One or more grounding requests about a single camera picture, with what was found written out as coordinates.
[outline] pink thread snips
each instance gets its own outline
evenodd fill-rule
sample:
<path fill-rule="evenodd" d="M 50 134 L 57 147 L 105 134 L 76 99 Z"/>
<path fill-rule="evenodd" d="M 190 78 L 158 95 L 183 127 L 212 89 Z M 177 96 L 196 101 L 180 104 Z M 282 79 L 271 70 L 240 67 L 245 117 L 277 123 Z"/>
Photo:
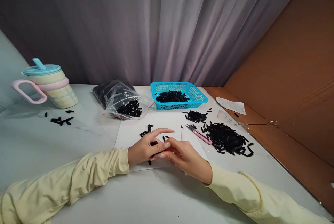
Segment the pink thread snips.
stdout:
<path fill-rule="evenodd" d="M 201 134 L 199 131 L 197 131 L 196 129 L 194 129 L 194 127 L 190 126 L 189 124 L 187 124 L 186 126 L 190 131 L 192 131 L 197 137 L 199 137 L 202 141 L 204 141 L 205 143 L 211 145 L 212 144 L 212 140 L 208 139 L 207 137 L 205 137 L 203 134 Z"/>

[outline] yellow sleeve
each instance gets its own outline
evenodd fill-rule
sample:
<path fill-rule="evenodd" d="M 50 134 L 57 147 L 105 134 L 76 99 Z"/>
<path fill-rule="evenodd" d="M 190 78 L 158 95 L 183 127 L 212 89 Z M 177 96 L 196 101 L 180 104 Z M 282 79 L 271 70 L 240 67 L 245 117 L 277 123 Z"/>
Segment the yellow sleeve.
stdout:
<path fill-rule="evenodd" d="M 116 174 L 129 173 L 127 148 L 89 153 L 32 180 L 15 182 L 0 197 L 0 224 L 40 224 Z"/>
<path fill-rule="evenodd" d="M 255 181 L 249 175 L 212 167 L 211 188 L 223 201 L 236 204 L 242 212 L 258 224 L 329 224 L 299 206 L 290 196 Z"/>

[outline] purple curtain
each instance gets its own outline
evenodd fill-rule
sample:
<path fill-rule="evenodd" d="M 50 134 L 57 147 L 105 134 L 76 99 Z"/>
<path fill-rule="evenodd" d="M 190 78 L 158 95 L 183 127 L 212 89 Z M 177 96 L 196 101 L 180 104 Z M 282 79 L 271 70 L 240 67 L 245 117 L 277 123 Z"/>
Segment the purple curtain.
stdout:
<path fill-rule="evenodd" d="M 71 83 L 222 86 L 289 0 L 0 0 L 22 56 Z"/>

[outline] left hand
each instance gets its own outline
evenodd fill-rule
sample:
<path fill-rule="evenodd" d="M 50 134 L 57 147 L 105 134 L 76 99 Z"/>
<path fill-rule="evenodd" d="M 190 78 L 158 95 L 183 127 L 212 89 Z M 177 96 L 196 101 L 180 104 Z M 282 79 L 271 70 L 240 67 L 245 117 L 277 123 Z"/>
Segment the left hand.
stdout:
<path fill-rule="evenodd" d="M 170 143 L 163 143 L 158 140 L 156 137 L 159 134 L 163 133 L 174 133 L 175 131 L 170 130 L 168 128 L 158 128 L 151 133 L 145 134 L 138 142 L 136 142 L 132 147 L 128 149 L 128 162 L 129 166 L 136 165 L 143 161 L 147 160 L 155 160 L 156 153 L 162 152 L 166 148 L 170 147 Z M 157 141 L 158 144 L 151 146 L 151 142 Z"/>

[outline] marble table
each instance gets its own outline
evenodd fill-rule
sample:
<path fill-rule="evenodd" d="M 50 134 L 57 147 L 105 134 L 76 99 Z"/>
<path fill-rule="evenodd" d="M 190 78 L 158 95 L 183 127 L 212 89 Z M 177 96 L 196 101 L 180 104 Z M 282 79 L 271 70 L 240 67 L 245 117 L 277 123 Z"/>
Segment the marble table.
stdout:
<path fill-rule="evenodd" d="M 72 85 L 79 103 L 72 125 L 59 126 L 50 118 L 69 117 L 51 101 L 33 105 L 21 101 L 0 117 L 0 193 L 14 181 L 32 178 L 88 152 L 107 151 L 114 147 L 120 121 L 103 116 L 104 109 L 90 93 L 94 85 Z M 149 86 L 134 86 L 152 97 Z M 212 108 L 208 121 L 221 122 L 228 113 L 202 88 L 209 102 L 199 112 Z M 325 209 L 242 128 L 237 132 L 254 145 L 252 157 L 220 154 L 205 145 L 208 159 L 220 167 L 244 171 L 256 180 L 284 191 L 298 204 L 326 216 Z M 101 188 L 65 206 L 53 217 L 53 223 L 253 223 L 236 206 L 227 204 L 210 189 L 179 169 L 171 167 L 132 172 L 116 176 Z"/>

